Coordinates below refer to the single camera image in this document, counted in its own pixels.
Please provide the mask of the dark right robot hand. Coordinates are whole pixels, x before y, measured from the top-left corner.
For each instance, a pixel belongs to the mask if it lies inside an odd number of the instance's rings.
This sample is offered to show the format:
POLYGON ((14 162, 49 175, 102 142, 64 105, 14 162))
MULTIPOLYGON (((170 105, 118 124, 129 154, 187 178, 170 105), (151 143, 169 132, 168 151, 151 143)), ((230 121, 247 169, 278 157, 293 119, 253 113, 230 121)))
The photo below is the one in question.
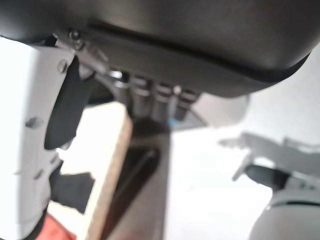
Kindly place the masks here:
POLYGON ((317 0, 3 0, 0 34, 56 35, 91 67, 234 98, 295 74, 320 41, 317 0))

